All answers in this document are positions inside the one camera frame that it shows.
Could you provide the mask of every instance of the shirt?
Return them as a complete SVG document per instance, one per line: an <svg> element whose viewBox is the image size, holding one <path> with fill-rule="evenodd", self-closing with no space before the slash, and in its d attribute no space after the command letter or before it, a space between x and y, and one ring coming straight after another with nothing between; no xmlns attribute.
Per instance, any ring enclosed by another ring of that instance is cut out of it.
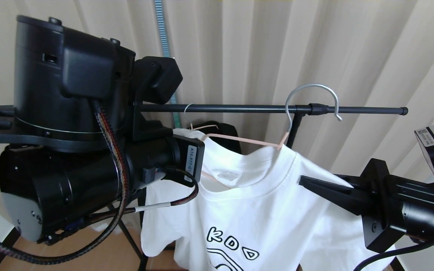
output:
<svg viewBox="0 0 434 271"><path fill-rule="evenodd" d="M175 134L201 139L199 131ZM198 196L145 211L143 252L153 257L176 240L174 260L190 271L349 271L376 254L365 248L360 216L298 185L301 175L350 186L283 146L241 155L206 139ZM173 201L193 188L170 180L147 187L147 204ZM383 270L391 259L365 270Z"/></svg>

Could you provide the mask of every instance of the hanger hook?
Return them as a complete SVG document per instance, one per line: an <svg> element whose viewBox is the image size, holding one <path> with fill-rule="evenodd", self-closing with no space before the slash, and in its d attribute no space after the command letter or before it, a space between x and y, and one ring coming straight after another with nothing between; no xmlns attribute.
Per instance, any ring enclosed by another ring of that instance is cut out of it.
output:
<svg viewBox="0 0 434 271"><path fill-rule="evenodd" d="M186 117L186 110L187 110L187 108L188 108L189 106L191 106L191 105L193 105L193 104L188 104L188 105L185 107L185 109L184 109L184 118L185 118L188 122L190 122L190 129L193 129L192 121L189 120L189 119Z"/></svg>
<svg viewBox="0 0 434 271"><path fill-rule="evenodd" d="M322 85L322 84L305 84L302 85L298 88L296 88L295 90L293 90L291 92L291 94L289 94L289 96L286 99L286 115L289 118L289 129L287 129L287 132L291 132L291 126L292 126L292 118L291 118L291 114L289 113L289 102L291 101L292 96L297 92L300 91L303 88L307 88L307 87L320 87L320 88L324 88L325 90L327 90L329 93L331 93L331 95L334 98L334 115L336 116L336 118L341 121L342 118L341 116L338 115L339 113L339 99L338 96L336 95L336 93L329 87Z"/></svg>

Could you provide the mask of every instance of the bolt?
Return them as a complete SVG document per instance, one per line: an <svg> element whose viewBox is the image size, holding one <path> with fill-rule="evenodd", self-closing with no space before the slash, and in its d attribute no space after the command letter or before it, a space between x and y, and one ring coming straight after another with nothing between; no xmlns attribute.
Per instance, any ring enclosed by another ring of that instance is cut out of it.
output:
<svg viewBox="0 0 434 271"><path fill-rule="evenodd" d="M50 17L49 19L48 19L48 22L50 22L50 23L52 23L52 24L57 24L57 25L62 25L63 23L61 22L61 20L58 20L58 19L56 19L56 18L54 18L54 17Z"/></svg>
<svg viewBox="0 0 434 271"><path fill-rule="evenodd" d="M110 38L110 41L115 45L120 45L120 41L115 38Z"/></svg>

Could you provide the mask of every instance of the beige curtain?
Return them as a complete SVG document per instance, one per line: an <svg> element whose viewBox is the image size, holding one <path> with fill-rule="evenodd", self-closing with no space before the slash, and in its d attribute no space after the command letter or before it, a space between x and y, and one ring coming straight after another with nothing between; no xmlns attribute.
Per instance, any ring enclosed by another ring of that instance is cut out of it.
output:
<svg viewBox="0 0 434 271"><path fill-rule="evenodd" d="M340 174L369 158L415 180L431 174L413 130L434 123L434 1L167 0L171 54L183 73L180 103L282 105L297 86L333 88L342 106L407 106L407 116L332 114L303 119L294 149ZM0 1L0 104L12 104L15 16L119 39L138 57L162 55L151 0ZM326 103L306 89L292 103ZM171 114L152 114L171 126ZM235 125L239 134L278 142L283 114L188 113ZM246 146L251 151L256 146Z"/></svg>

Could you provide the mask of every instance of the floor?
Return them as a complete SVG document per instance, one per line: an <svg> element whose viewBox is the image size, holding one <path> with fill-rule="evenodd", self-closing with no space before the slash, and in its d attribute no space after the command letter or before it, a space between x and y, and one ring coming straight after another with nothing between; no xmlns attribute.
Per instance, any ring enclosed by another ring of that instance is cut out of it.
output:
<svg viewBox="0 0 434 271"><path fill-rule="evenodd" d="M135 242L140 247L140 234L135 228L128 228ZM78 231L73 236L55 245L38 245L34 242L19 238L14 247L39 256L60 256L69 254L84 247L94 240L100 233L91 228ZM148 260L149 271L178 271L183 270L174 261L172 250L164 250L157 257ZM72 271L88 269L92 271L135 271L140 260L127 242L123 233L112 233L104 242L87 254L58 265L35 265L11 257L5 257L0 264L0 271Z"/></svg>

